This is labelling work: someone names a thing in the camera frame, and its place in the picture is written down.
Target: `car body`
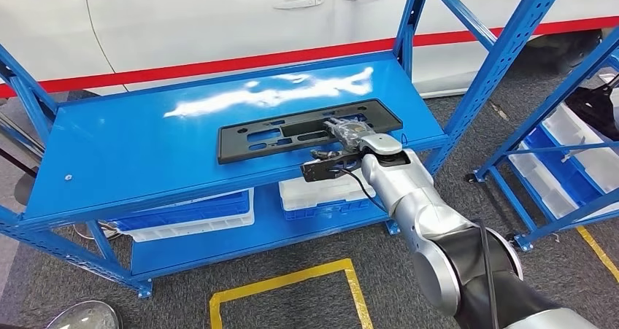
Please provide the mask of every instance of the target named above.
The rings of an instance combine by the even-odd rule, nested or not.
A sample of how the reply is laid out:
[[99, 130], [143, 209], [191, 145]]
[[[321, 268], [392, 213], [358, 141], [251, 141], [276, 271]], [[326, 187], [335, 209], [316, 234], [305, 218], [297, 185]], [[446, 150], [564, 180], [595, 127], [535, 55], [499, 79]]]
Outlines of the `car body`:
[[[406, 0], [0, 0], [0, 43], [50, 91], [121, 93], [387, 50]], [[498, 33], [520, 0], [462, 0]], [[557, 0], [537, 32], [619, 25], [619, 0]], [[423, 96], [463, 93], [487, 51], [439, 0], [414, 38]], [[0, 96], [6, 96], [6, 87]]]

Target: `white storage bin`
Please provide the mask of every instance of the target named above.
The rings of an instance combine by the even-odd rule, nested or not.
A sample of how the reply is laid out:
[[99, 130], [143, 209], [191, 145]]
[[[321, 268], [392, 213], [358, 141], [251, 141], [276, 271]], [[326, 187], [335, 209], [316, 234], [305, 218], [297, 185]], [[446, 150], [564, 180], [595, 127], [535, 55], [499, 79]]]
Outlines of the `white storage bin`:
[[[364, 179], [361, 169], [353, 171], [359, 177], [371, 197], [376, 196], [374, 188]], [[336, 179], [305, 182], [303, 177], [280, 182], [280, 196], [285, 211], [316, 207], [330, 201], [356, 201], [367, 198], [357, 181], [345, 174]]]
[[[518, 149], [526, 150], [528, 147], [526, 144], [520, 143]], [[507, 158], [514, 164], [514, 167], [529, 184], [531, 184], [533, 189], [535, 189], [537, 194], [542, 198], [544, 205], [555, 218], [559, 219], [578, 208], [578, 205], [562, 188], [561, 183], [548, 171], [544, 163], [542, 163], [535, 154], [509, 155]], [[619, 203], [614, 203], [580, 219], [580, 221], [588, 220], [618, 209]]]
[[[561, 145], [604, 142], [567, 105], [561, 103], [542, 125]], [[593, 148], [574, 154], [591, 179], [605, 192], [619, 187], [619, 155], [610, 148]]]
[[122, 234], [133, 237], [134, 241], [150, 241], [174, 236], [187, 236], [189, 234], [220, 231], [228, 228], [244, 227], [254, 223], [253, 213], [253, 188], [249, 190], [250, 208], [244, 214], [235, 214], [224, 217], [207, 218], [190, 222], [175, 223], [171, 225], [159, 225], [156, 227], [134, 229], [132, 231], [120, 231]]

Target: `robotic arm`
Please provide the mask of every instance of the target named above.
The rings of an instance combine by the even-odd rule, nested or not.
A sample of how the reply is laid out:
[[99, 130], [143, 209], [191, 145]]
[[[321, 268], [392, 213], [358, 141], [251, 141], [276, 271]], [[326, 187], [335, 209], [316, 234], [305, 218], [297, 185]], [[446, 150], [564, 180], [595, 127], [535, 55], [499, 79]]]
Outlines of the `robotic arm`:
[[449, 207], [415, 152], [356, 120], [330, 119], [341, 152], [312, 152], [301, 167], [308, 182], [361, 167], [412, 253], [428, 301], [466, 329], [595, 329], [523, 282], [520, 261], [497, 232]]

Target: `gray carpet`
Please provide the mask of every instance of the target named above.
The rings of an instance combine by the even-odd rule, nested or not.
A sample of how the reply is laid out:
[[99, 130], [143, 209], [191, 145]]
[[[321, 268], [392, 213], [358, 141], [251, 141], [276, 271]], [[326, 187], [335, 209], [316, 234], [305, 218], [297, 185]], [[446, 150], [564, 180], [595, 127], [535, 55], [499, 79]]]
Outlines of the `gray carpet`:
[[[489, 104], [464, 135], [436, 177], [443, 198], [466, 217], [481, 217], [500, 233], [523, 231], [512, 207], [492, 183], [470, 184], [465, 174], [477, 168], [515, 127], [562, 80], [519, 58]], [[458, 97], [428, 101], [442, 121]], [[523, 197], [532, 214], [539, 212]], [[589, 227], [593, 236], [619, 262], [613, 231], [619, 221]], [[120, 258], [128, 259], [127, 239], [114, 240]], [[520, 254], [526, 281], [551, 299], [564, 303], [600, 328], [619, 328], [618, 283], [576, 231], [559, 233]], [[262, 252], [237, 260], [154, 279], [153, 297], [136, 294], [81, 269], [19, 246], [0, 300], [0, 322], [43, 328], [62, 309], [80, 300], [99, 299], [115, 305], [127, 328], [208, 328], [208, 300], [213, 293], [299, 271], [341, 258], [351, 258], [374, 328], [457, 328], [431, 308], [420, 294], [412, 261], [400, 236], [382, 225]], [[342, 272], [243, 298], [221, 307], [225, 328], [358, 328]]]

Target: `yellow floor marking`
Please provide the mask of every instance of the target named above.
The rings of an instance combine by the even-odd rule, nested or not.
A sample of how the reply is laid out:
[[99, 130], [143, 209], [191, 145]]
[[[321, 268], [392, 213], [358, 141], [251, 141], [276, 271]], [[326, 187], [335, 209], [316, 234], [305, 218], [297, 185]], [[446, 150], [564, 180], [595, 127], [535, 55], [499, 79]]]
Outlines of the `yellow floor marking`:
[[209, 302], [209, 312], [211, 318], [212, 329], [222, 329], [221, 314], [219, 308], [222, 302], [236, 300], [238, 298], [244, 298], [246, 296], [255, 295], [265, 291], [277, 289], [278, 287], [284, 287], [286, 285], [303, 282], [310, 278], [317, 276], [325, 276], [327, 274], [335, 273], [338, 271], [344, 271], [346, 279], [348, 280], [348, 286], [353, 294], [353, 300], [355, 301], [355, 307], [357, 308], [357, 315], [361, 321], [361, 327], [363, 329], [373, 329], [372, 320], [369, 317], [369, 313], [364, 299], [364, 294], [361, 292], [359, 286], [359, 279], [353, 268], [353, 262], [350, 258], [326, 263], [324, 265], [311, 267], [302, 271], [286, 274], [285, 276], [277, 276], [275, 278], [263, 280], [262, 282], [256, 282], [242, 287], [235, 287], [234, 289], [224, 290], [219, 293], [213, 294]]
[[596, 255], [598, 256], [600, 261], [604, 264], [604, 266], [606, 266], [606, 268], [608, 268], [610, 273], [612, 273], [612, 275], [615, 277], [617, 282], [619, 282], [619, 270], [617, 270], [617, 266], [615, 266], [615, 264], [610, 260], [610, 258], [608, 258], [608, 256], [606, 255], [606, 252], [604, 252], [604, 250], [601, 249], [598, 242], [589, 234], [589, 231], [587, 231], [582, 226], [576, 227], [576, 230], [578, 231], [578, 233], [580, 233], [582, 238], [585, 239], [587, 244], [589, 244], [591, 249], [593, 249], [593, 252], [596, 253]]

